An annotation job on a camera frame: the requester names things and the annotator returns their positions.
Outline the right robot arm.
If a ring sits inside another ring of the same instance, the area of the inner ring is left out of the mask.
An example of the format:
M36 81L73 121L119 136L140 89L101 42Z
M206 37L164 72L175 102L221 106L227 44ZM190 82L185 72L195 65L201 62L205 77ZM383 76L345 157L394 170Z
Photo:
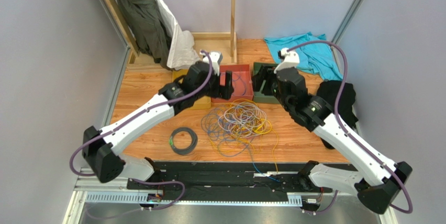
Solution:
M309 161L298 172L300 188L331 188L353 196L370 211L384 214L412 173L406 162L396 163L372 148L325 99L308 92L296 68L266 64L252 77L253 89L274 96L291 118L338 150L354 166L348 171Z

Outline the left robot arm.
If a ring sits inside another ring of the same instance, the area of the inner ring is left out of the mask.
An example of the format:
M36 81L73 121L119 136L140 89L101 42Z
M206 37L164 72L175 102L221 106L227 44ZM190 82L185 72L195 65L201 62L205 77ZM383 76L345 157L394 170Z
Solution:
M219 69L198 61L172 83L164 85L147 103L118 122L97 130L84 131L82 156L101 183L118 177L147 181L155 172L152 163L124 155L123 151L148 130L192 107L204 96L229 100L234 92L232 72L220 83Z

